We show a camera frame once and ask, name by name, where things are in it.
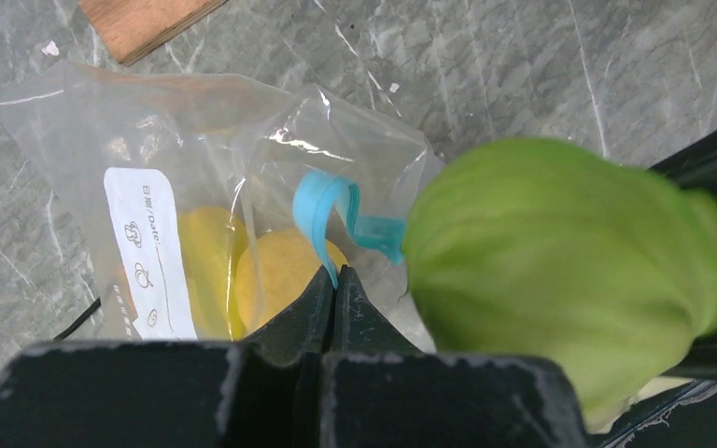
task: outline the icon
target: icon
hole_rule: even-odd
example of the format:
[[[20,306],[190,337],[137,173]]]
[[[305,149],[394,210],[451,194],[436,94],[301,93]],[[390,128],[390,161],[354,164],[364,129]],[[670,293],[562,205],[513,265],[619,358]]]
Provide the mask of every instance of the icon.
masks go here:
[[[158,310],[153,309],[147,316],[147,325],[155,327],[156,323],[158,323]]]
[[[135,221],[131,221],[130,224],[125,226],[125,236],[128,237],[128,241],[135,244],[139,249],[141,248],[141,232],[138,231],[138,225]]]
[[[136,282],[140,287],[152,287],[152,282],[149,281],[149,271],[144,269],[141,263],[135,264],[136,269]]]

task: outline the white label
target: white label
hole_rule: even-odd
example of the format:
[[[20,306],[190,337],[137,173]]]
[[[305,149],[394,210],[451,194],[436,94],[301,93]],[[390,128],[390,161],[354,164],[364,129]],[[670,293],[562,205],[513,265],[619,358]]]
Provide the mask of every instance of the white label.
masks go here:
[[[103,185],[136,331],[143,340],[195,340],[169,179],[158,170],[111,167]]]

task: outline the yellow fruit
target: yellow fruit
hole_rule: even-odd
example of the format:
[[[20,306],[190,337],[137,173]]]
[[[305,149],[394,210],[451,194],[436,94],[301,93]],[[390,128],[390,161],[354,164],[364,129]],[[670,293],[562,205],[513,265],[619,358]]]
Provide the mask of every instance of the yellow fruit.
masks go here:
[[[177,233],[197,334],[204,339],[242,338],[246,327],[233,290],[238,257],[248,246],[246,226],[229,210],[202,207],[179,217]]]
[[[235,298],[240,316],[252,329],[265,325],[275,315],[301,296],[322,263],[311,243],[298,229],[285,229],[265,233],[257,240],[257,257],[248,249],[237,263]],[[334,243],[326,241],[326,250],[337,268],[347,259]],[[257,270],[262,282],[262,297],[257,291]],[[261,306],[259,321],[255,324],[255,310]]]

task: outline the marble surface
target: marble surface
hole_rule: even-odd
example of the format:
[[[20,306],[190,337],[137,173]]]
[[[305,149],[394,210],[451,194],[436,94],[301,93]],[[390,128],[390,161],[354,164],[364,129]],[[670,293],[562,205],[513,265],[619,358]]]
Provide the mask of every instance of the marble surface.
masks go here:
[[[424,131],[445,161],[548,134],[650,164],[717,128],[717,0],[231,0],[129,69],[75,0],[0,0],[0,87],[60,59],[316,82]],[[94,290],[80,230],[0,128],[0,369]]]

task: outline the plastic bag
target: plastic bag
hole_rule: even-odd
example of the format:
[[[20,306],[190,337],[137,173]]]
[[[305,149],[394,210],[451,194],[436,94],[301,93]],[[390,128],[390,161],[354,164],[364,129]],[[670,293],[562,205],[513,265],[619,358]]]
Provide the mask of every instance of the plastic bag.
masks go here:
[[[106,338],[245,336],[280,311],[273,278],[308,283],[302,266],[323,260],[293,216],[308,173],[358,187],[359,222],[399,221],[441,168],[424,135],[394,119],[317,87],[289,94],[236,75],[58,63],[1,92],[0,121],[83,230]],[[356,245],[340,210],[325,261],[344,254],[376,306],[428,345],[401,300],[404,268]]]

